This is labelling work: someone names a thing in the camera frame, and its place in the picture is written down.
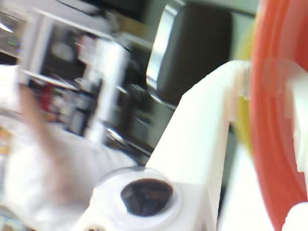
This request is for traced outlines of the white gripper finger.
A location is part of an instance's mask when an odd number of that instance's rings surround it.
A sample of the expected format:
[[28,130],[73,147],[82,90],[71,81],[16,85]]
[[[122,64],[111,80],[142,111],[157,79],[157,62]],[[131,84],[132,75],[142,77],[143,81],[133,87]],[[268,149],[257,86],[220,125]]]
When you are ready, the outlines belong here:
[[229,124],[249,68],[227,62],[184,93],[146,166],[106,175],[77,230],[214,231]]
[[308,73],[290,64],[286,82],[286,111],[292,121],[295,162],[298,172],[308,171]]

